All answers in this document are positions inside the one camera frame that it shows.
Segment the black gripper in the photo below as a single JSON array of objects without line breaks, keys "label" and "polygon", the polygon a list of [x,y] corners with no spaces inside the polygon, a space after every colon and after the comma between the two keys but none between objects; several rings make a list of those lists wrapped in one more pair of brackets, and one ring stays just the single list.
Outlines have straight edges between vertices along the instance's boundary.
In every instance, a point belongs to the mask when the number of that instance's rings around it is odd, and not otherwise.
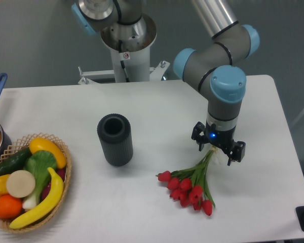
[{"label": "black gripper", "polygon": [[194,140],[198,146],[199,151],[202,151],[204,144],[210,143],[211,145],[220,148],[223,152],[228,152],[227,165],[230,166],[232,162],[240,163],[245,155],[246,143],[243,141],[234,141],[234,132],[236,127],[230,130],[222,131],[216,124],[206,126],[200,121],[194,126],[191,139]]}]

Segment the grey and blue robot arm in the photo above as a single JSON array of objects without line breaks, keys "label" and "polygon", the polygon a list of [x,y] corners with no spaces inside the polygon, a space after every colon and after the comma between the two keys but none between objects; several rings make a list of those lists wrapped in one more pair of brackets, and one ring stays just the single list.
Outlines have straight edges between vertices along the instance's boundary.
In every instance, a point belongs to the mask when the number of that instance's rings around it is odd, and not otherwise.
[{"label": "grey and blue robot arm", "polygon": [[[174,62],[174,73],[208,101],[207,119],[193,128],[192,139],[220,148],[228,160],[241,161],[245,143],[234,141],[246,75],[236,66],[259,47],[258,32],[241,25],[226,1],[193,1],[213,44],[203,52],[186,48]],[[110,49],[118,83],[149,81],[150,46],[157,30],[141,1],[75,1],[71,10],[88,34],[100,33]]]}]

